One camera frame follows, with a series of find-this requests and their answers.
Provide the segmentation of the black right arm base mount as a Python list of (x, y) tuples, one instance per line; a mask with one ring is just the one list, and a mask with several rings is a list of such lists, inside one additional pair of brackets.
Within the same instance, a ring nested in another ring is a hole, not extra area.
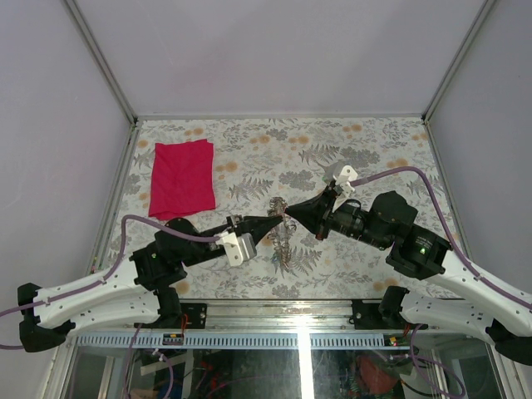
[(391, 330), (403, 327), (402, 322), (385, 318), (379, 311), (380, 300), (376, 299), (352, 299), (352, 315), (348, 322), (355, 330)]

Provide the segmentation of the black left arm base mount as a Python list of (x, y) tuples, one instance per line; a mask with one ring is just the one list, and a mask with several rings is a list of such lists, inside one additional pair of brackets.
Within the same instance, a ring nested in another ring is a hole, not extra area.
[(206, 303), (184, 303), (180, 311), (169, 316), (164, 323), (164, 328), (205, 329), (207, 310)]

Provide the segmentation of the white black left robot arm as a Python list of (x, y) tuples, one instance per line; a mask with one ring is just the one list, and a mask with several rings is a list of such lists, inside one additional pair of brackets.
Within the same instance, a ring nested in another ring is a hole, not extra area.
[(138, 216), (133, 219), (157, 231), (153, 241), (129, 258), (121, 250), (112, 266), (84, 278), (50, 288), (34, 283), (18, 288), (23, 350), (44, 352), (85, 330), (121, 324), (177, 326), (182, 308), (173, 285), (186, 278), (186, 269), (218, 258), (232, 267), (242, 265), (256, 256), (260, 240), (282, 220), (236, 215), (199, 231), (183, 218), (164, 225)]

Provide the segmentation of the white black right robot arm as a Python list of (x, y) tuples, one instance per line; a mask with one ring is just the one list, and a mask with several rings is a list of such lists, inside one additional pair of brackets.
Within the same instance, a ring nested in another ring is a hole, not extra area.
[(460, 300), (423, 297), (408, 288), (389, 288), (379, 318), (389, 328), (402, 323), (452, 329), (494, 346), (509, 359), (531, 364), (531, 296), (492, 273), (461, 259), (446, 239), (415, 223), (417, 211), (395, 191), (378, 195), (368, 210), (349, 199), (335, 205), (334, 195), (290, 205), (287, 215), (317, 239), (334, 231), (388, 250), (387, 264), (408, 277), (425, 280)]

